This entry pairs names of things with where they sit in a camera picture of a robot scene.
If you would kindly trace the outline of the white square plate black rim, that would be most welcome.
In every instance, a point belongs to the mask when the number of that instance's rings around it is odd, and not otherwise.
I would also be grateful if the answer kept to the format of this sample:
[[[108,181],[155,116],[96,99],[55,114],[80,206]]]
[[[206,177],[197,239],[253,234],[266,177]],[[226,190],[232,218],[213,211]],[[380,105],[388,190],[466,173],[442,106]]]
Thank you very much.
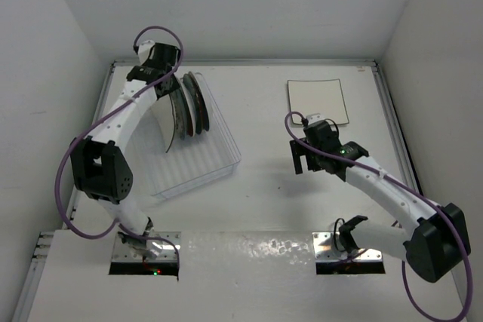
[[[300,112],[305,116],[327,116],[337,125],[349,123],[340,79],[288,80],[288,99],[292,112]]]

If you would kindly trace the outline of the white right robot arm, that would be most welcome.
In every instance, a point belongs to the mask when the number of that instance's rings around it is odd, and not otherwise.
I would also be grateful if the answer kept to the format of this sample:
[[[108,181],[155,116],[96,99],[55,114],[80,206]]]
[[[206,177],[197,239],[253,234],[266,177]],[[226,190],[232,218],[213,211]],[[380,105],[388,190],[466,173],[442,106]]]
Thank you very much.
[[[303,138],[290,141],[294,169],[302,173],[300,159],[313,172],[324,171],[365,193],[401,227],[373,223],[354,216],[338,229],[333,245],[351,255],[375,249],[409,264],[427,282],[435,283],[470,254],[463,211],[454,204],[425,202],[387,173],[358,143],[342,144],[336,127],[319,115],[302,119]]]

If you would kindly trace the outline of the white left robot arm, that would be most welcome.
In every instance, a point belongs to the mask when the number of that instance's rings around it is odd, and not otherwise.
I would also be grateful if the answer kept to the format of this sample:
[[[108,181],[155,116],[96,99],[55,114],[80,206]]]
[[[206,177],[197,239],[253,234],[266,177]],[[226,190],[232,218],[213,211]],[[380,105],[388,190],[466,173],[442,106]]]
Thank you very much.
[[[127,73],[109,112],[76,142],[70,160],[75,187],[97,201],[132,244],[145,245],[152,221],[131,193],[134,175],[124,153],[141,118],[179,87],[174,73],[183,51],[154,41],[143,42],[135,51],[139,65]]]

